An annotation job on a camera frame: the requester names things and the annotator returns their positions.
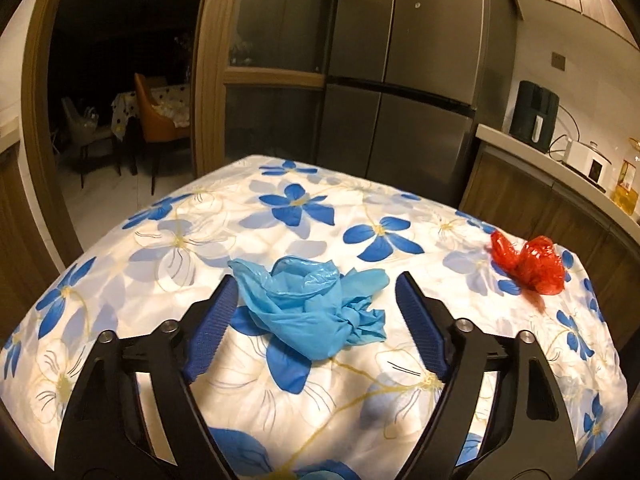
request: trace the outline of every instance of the metal screw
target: metal screw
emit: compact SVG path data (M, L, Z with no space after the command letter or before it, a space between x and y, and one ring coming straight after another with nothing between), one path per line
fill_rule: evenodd
M456 320L456 327L461 332L471 332L474 329L474 324L464 317Z
M162 322L160 325L160 330L162 330L165 334L169 334L171 332L175 332L178 330L178 322L175 319L167 319Z
M522 339L525 343L531 344L536 340L536 336L534 336L529 330L523 330L520 332L520 339Z
M112 330L105 330L104 332L100 332L98 341L100 341L101 343L109 343L113 341L113 336L115 336L115 334Z

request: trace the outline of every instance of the red plastic bag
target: red plastic bag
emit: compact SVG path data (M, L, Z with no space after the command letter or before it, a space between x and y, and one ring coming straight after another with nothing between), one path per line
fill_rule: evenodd
M564 290L564 266L546 236L526 242L518 254L498 230L491 234L494 262L520 285L552 296Z

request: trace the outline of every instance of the tablecloth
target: tablecloth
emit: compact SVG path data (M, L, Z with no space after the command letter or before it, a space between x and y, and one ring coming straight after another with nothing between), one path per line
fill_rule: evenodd
M177 128L189 126L191 88L188 84L152 88L151 95L158 102L158 106L154 106L154 109L159 114L173 120ZM111 131L122 140L129 119L138 116L136 93L119 93L111 102L111 109L113 110Z
M291 184L306 194L286 198ZM321 214L316 205L324 206ZM274 213L277 207L289 209ZM296 254L333 260L342 272L382 268L392 284L408 270L454 317L504 336L531 330L558 378L584 462L627 401L591 282L575 254L556 246L565 290L543 297L520 290L492 264L487 246L493 230L391 187L249 156L127 219L67 269L0 353L0 396L52 465L66 402L101 330L129 337L180 319L215 290L230 258L271 269L284 254ZM374 297L372 308L386 312L386 341L343 349L322 362L301 359L246 317L226 330L209 370L191 389L240 476L296 478L326 468L346 480L395 477L442 384L420 361L393 285ZM139 382L156 453L171 460L148 377L139 374ZM486 374L461 460L478 452L494 388L495 374Z

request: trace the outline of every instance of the orange chair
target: orange chair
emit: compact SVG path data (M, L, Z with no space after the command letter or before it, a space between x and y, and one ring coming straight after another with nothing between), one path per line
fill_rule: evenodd
M153 106L157 106L158 103L151 95L146 78L142 74L136 74L134 79L142 136L151 147L153 156L151 166L151 195L153 195L156 190L156 175L160 165L160 149L163 143L185 139L190 136L191 129L188 126L177 128L170 118L156 112Z

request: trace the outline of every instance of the door frame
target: door frame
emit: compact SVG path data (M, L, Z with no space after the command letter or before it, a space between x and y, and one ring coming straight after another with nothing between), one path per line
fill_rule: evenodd
M323 91L326 77L281 68L229 66L229 47L236 0L201 0L194 35L191 117L194 171L201 177L225 160L226 87L252 86Z
M65 267L82 253L82 246L58 183L49 137L48 72L53 25L60 0L36 0L27 30L22 61L22 138L33 189L51 240Z

